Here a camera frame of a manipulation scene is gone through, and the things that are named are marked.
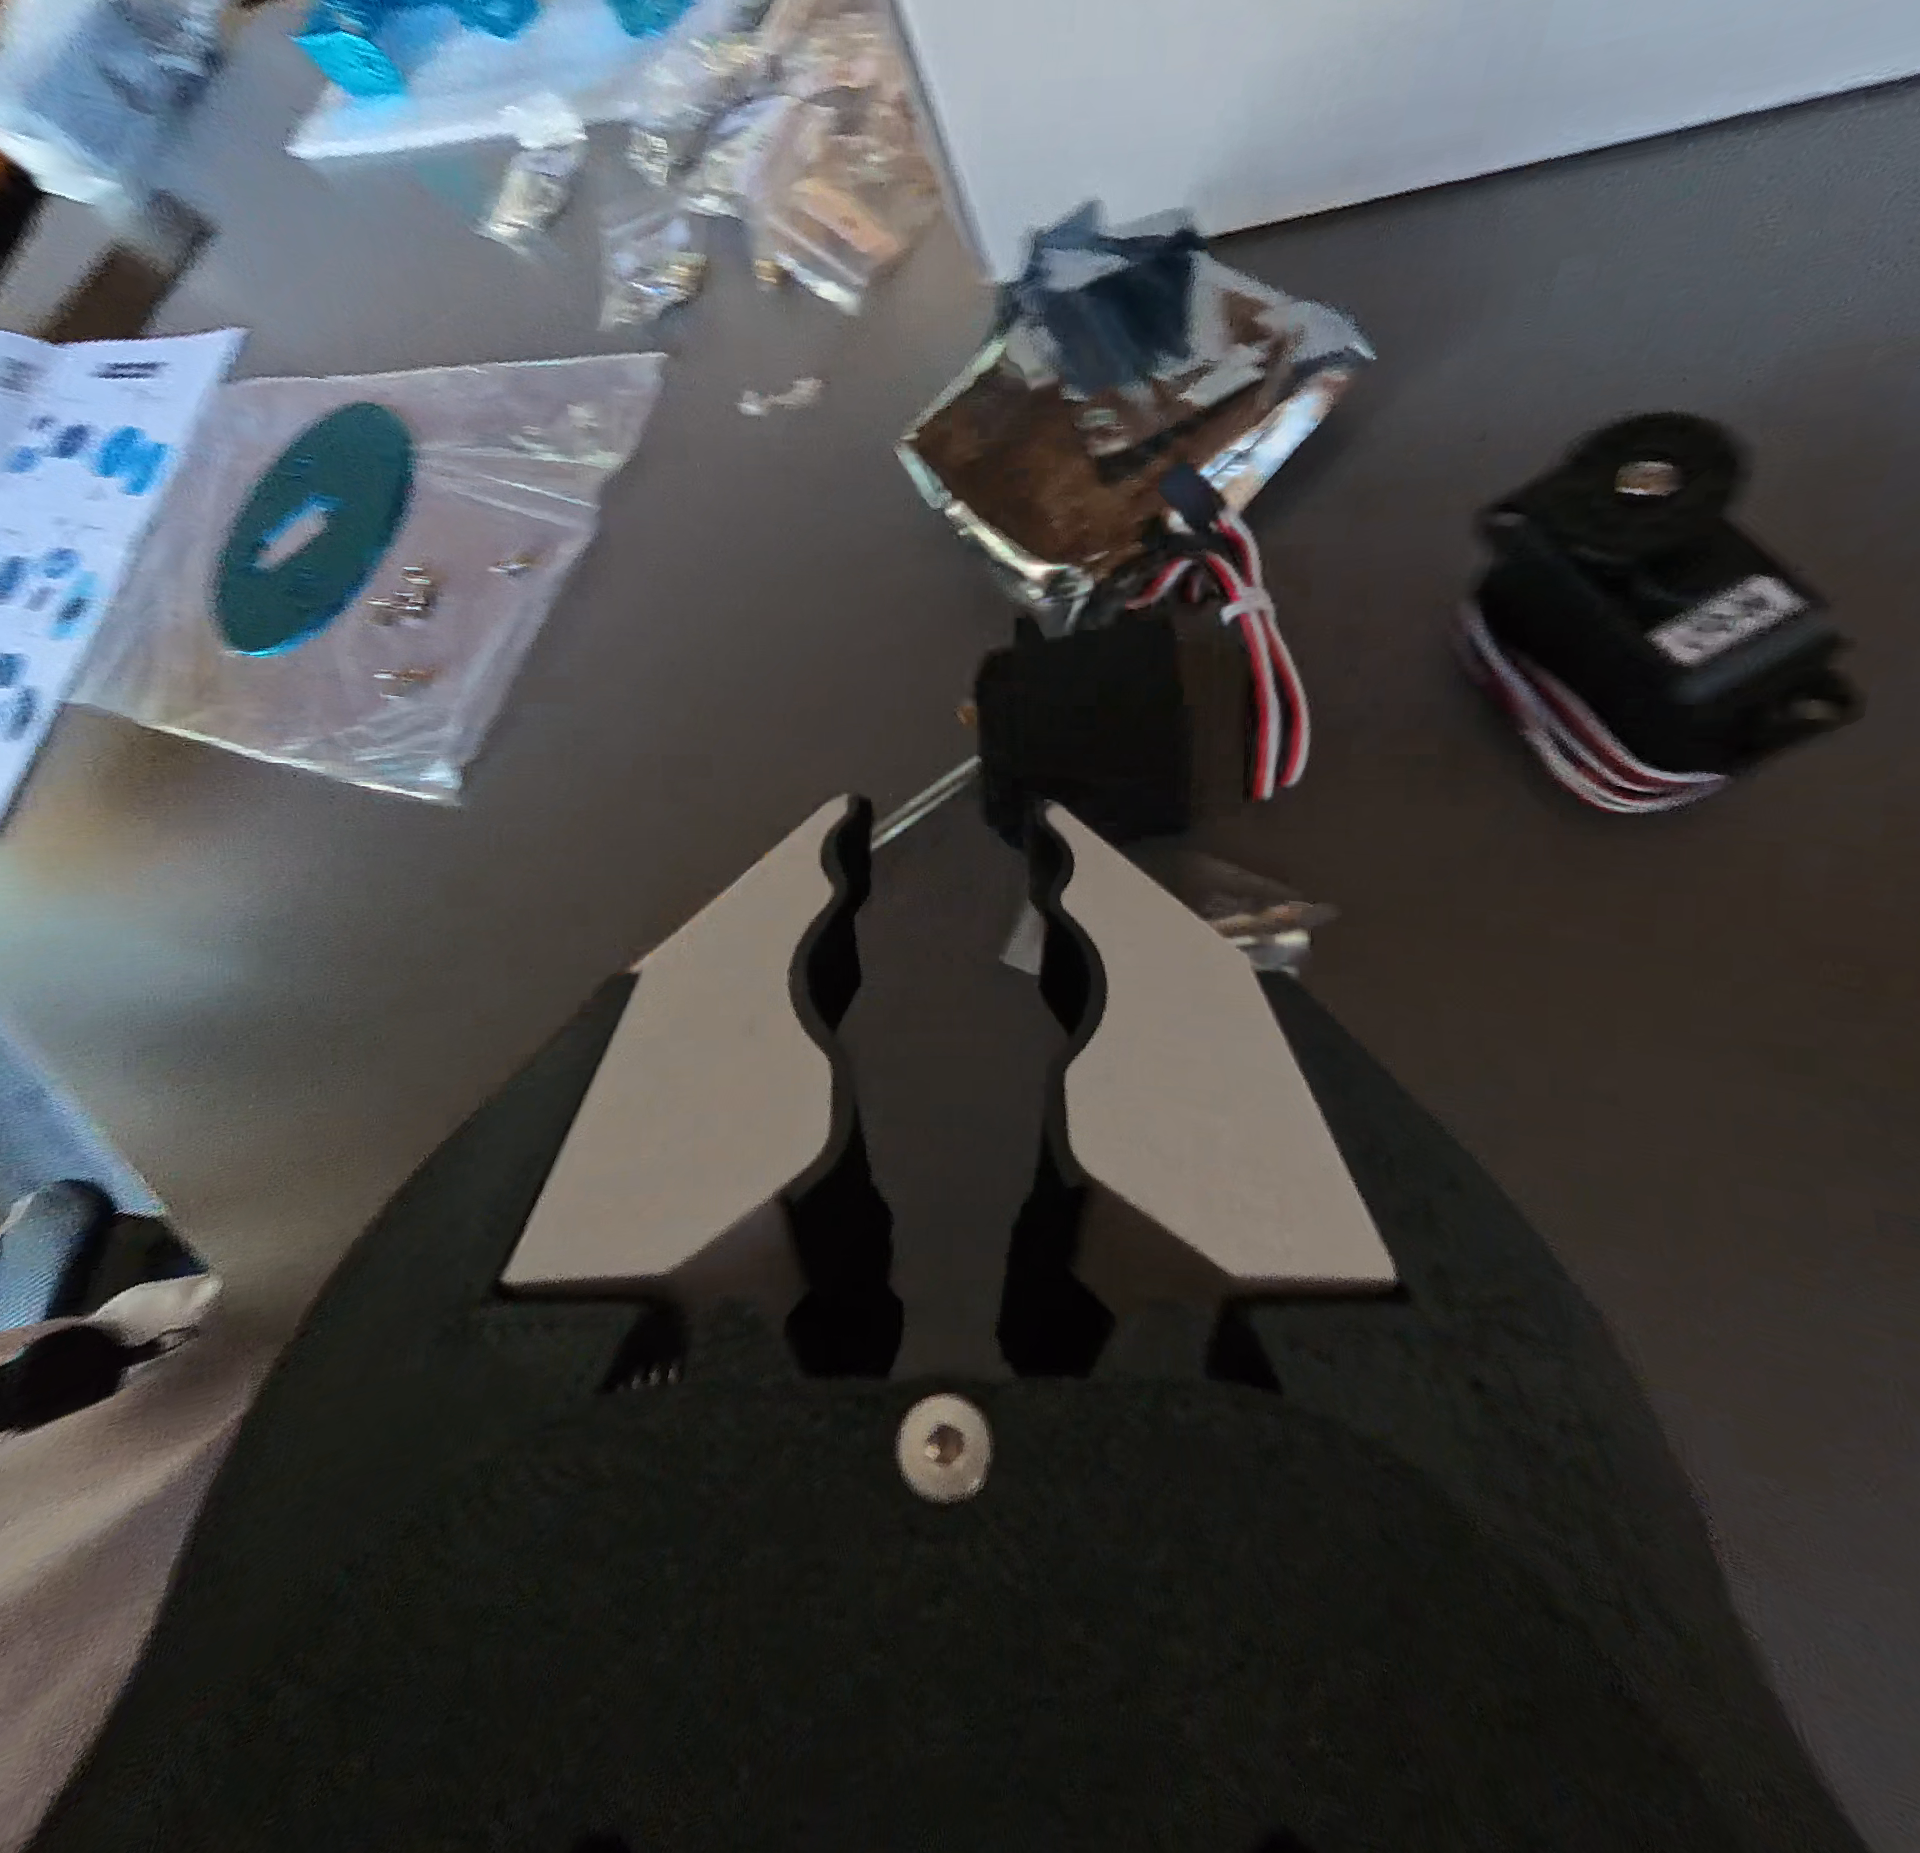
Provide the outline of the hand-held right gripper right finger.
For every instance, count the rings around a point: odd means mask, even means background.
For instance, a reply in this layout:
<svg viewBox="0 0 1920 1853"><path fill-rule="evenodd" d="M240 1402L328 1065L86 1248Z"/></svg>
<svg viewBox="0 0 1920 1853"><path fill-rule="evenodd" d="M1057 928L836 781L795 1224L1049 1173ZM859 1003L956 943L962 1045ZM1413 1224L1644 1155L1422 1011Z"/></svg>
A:
<svg viewBox="0 0 1920 1853"><path fill-rule="evenodd" d="M1379 1224L1247 955L1055 803L1027 824L1037 990L1064 1042L1008 1240L997 1352L1083 1378L1169 1313L1396 1298Z"/></svg>

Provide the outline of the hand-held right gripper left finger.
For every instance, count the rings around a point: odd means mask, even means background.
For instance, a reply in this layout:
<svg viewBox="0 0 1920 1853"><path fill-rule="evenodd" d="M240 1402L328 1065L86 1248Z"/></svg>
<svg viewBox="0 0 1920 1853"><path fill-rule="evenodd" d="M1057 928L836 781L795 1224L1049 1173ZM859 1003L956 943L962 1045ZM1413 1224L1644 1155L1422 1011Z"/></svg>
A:
<svg viewBox="0 0 1920 1853"><path fill-rule="evenodd" d="M893 1213L841 1027L873 812L836 795L633 966L498 1289L633 1298L692 1326L740 1305L804 1375L897 1363Z"/></svg>

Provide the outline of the blue round metal plate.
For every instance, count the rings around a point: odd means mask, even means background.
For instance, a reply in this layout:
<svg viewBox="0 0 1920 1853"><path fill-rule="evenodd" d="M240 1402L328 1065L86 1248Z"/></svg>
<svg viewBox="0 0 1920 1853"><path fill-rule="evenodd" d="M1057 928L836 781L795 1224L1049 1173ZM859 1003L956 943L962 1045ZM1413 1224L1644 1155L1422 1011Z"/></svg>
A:
<svg viewBox="0 0 1920 1853"><path fill-rule="evenodd" d="M347 399L276 453L238 506L210 577L224 650L288 655L335 627L395 543L418 443L387 403Z"/></svg>

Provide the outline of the grey desk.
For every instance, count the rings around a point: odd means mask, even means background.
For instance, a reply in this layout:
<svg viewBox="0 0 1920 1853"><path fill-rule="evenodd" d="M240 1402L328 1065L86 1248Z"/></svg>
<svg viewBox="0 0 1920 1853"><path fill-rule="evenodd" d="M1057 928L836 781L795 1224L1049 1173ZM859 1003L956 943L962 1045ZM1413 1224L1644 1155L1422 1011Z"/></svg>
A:
<svg viewBox="0 0 1920 1853"><path fill-rule="evenodd" d="M1841 1807L1915 1849L1915 86L1231 254L1375 364L1255 506L1308 782L1208 849L1335 908L1311 992L1601 1308ZM3 830L3 1020L260 1359L597 976L831 793L885 815L968 752L1008 615L893 443L986 318L943 217L856 315L721 245L459 806L60 715ZM1746 521L1865 710L1637 824L1544 785L1450 615L1480 502L1649 407L1748 442Z"/></svg>

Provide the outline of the scatter of small screws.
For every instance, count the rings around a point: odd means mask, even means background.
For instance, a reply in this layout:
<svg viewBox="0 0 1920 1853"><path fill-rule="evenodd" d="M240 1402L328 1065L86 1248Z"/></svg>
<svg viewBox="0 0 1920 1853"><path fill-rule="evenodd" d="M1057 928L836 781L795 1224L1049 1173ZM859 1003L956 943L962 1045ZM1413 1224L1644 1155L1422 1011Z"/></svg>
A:
<svg viewBox="0 0 1920 1853"><path fill-rule="evenodd" d="M518 549L491 558L480 569L438 569L408 563L395 586L376 591L366 616L386 633L424 633L421 649L387 650L372 673L382 698L405 698L444 679L468 679L505 641L530 590L540 555Z"/></svg>

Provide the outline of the silver foil bag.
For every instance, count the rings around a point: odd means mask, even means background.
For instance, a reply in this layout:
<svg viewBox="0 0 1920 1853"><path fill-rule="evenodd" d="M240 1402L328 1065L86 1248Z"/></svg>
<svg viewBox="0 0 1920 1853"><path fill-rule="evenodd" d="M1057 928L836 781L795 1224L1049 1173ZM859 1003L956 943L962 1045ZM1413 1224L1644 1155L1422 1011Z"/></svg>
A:
<svg viewBox="0 0 1920 1853"><path fill-rule="evenodd" d="M1190 214L1115 224L1087 201L1026 239L983 344L896 455L997 590L1067 633L1201 496L1243 515L1375 355Z"/></svg>

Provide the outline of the large clear plastic bag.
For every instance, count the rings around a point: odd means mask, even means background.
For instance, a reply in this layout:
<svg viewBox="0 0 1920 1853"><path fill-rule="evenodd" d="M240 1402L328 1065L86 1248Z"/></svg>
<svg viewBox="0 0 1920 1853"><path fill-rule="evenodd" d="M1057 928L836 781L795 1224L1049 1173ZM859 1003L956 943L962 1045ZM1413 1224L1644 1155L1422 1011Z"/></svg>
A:
<svg viewBox="0 0 1920 1853"><path fill-rule="evenodd" d="M410 800L454 804L603 491L659 395L658 351L486 362L364 376L233 381L214 398L146 543L79 666L72 700L148 730ZM210 590L255 475L347 399L387 403L416 442L411 506L345 616L272 658L224 650ZM480 569L531 549L540 568L503 645L466 679L382 698L372 673L424 633L386 633L366 601L408 563Z"/></svg>

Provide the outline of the person's white shirt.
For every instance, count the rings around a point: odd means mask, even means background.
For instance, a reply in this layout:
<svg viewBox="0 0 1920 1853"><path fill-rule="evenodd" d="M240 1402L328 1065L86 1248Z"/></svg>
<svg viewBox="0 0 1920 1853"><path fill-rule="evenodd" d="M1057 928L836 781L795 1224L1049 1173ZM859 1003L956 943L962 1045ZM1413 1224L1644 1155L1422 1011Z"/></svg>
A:
<svg viewBox="0 0 1920 1853"><path fill-rule="evenodd" d="M3 1337L2 1846L25 1849L152 1631L262 1375L204 1326Z"/></svg>

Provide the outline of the white instruction manual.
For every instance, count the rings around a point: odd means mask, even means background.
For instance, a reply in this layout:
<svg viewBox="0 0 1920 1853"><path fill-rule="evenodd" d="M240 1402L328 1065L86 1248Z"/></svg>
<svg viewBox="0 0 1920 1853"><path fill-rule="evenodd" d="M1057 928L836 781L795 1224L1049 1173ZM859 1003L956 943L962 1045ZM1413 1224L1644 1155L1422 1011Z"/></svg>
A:
<svg viewBox="0 0 1920 1853"><path fill-rule="evenodd" d="M3 815L246 339L2 334Z"/></svg>

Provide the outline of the pile of small screw bags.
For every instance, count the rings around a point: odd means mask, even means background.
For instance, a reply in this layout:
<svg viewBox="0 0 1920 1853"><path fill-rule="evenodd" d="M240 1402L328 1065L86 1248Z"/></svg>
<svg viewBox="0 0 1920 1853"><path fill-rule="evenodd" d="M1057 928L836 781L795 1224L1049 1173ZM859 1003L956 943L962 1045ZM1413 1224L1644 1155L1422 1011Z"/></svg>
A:
<svg viewBox="0 0 1920 1853"><path fill-rule="evenodd" d="M857 312L941 208L882 0L602 0L628 57L599 90L508 110L486 229L538 242L589 206L595 318L636 332L707 280L732 235L755 283Z"/></svg>

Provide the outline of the white foam sheet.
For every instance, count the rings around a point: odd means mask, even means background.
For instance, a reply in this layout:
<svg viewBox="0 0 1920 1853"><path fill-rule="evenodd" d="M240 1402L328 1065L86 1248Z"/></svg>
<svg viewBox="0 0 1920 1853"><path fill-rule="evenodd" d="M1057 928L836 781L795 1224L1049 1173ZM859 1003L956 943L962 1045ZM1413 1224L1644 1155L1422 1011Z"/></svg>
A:
<svg viewBox="0 0 1920 1853"><path fill-rule="evenodd" d="M692 0L659 36L626 31L608 0L538 0L515 36L450 26L395 94L321 90L286 147L305 161L383 158L509 137L543 99L587 123L668 110L721 64L771 0Z"/></svg>

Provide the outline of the crumpled white plastic bag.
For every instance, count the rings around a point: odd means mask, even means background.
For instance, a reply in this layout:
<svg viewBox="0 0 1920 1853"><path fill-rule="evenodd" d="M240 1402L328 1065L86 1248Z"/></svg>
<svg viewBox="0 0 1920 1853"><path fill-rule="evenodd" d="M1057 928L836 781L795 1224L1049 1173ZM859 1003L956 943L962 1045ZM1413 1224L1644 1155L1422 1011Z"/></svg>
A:
<svg viewBox="0 0 1920 1853"><path fill-rule="evenodd" d="M224 59L224 0L3 0L2 146L48 196L152 188Z"/></svg>

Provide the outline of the yellow handled screwdriver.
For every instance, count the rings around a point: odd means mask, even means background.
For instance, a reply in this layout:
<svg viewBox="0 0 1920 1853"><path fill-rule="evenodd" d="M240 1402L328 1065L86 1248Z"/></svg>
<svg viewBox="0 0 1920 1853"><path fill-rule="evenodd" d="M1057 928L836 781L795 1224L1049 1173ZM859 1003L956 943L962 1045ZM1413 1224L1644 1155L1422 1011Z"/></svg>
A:
<svg viewBox="0 0 1920 1853"><path fill-rule="evenodd" d="M877 853L897 842L899 836L912 833L933 812L965 797L976 787L980 771L981 760L971 754L910 795L893 810L876 817L870 833L872 851Z"/></svg>

